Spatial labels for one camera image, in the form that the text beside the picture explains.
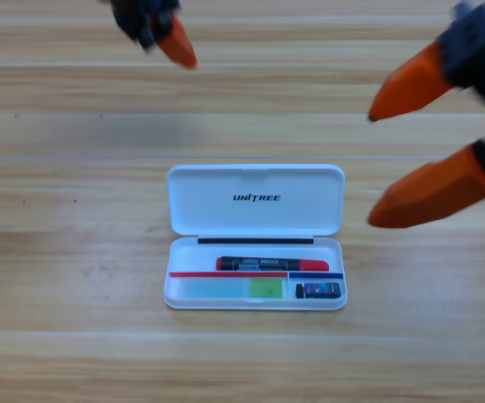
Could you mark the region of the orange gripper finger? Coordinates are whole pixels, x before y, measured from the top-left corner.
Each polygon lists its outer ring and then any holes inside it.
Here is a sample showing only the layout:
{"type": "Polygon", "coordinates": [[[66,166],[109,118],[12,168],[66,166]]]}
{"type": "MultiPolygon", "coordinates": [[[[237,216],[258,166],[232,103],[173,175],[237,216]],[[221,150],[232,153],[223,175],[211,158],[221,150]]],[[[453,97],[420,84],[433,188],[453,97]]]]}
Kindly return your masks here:
{"type": "Polygon", "coordinates": [[[485,199],[485,144],[469,144],[393,183],[368,216],[377,228],[410,228],[449,217],[485,199]]]}

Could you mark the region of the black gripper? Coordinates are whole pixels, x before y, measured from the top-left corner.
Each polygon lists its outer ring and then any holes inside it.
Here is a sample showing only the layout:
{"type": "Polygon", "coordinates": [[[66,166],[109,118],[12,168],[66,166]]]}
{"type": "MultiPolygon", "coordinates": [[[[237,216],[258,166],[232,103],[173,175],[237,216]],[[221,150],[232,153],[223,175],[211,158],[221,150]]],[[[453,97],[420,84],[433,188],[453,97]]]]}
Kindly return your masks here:
{"type": "Polygon", "coordinates": [[[197,67],[196,54],[175,12],[179,0],[110,0],[117,26],[144,51],[157,45],[175,64],[197,67]]]}
{"type": "MultiPolygon", "coordinates": [[[[485,102],[485,3],[466,1],[454,7],[456,19],[436,41],[389,74],[369,108],[372,122],[418,111],[452,88],[473,89],[485,102]]],[[[485,142],[467,149],[456,169],[442,181],[470,181],[485,187],[485,142]]]]}

